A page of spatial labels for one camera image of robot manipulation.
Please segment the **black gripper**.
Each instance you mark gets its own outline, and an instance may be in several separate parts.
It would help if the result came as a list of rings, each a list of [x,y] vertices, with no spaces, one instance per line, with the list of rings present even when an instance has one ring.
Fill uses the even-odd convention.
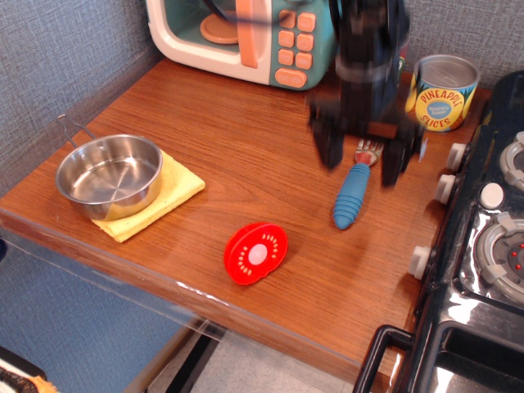
[[[308,98],[309,126],[319,159],[328,170],[343,157],[347,135],[383,142],[382,186],[395,186],[411,157],[422,149],[422,128],[398,107],[397,73],[391,71],[373,81],[340,81],[336,96]]]

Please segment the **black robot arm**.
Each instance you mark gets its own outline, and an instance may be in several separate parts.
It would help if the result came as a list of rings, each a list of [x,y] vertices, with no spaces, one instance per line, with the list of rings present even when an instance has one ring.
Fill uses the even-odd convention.
[[[337,167],[347,135],[380,142],[382,184],[396,184],[424,131],[400,109],[400,53],[409,42],[402,1],[331,1],[338,42],[335,98],[309,101],[309,126],[322,164]]]

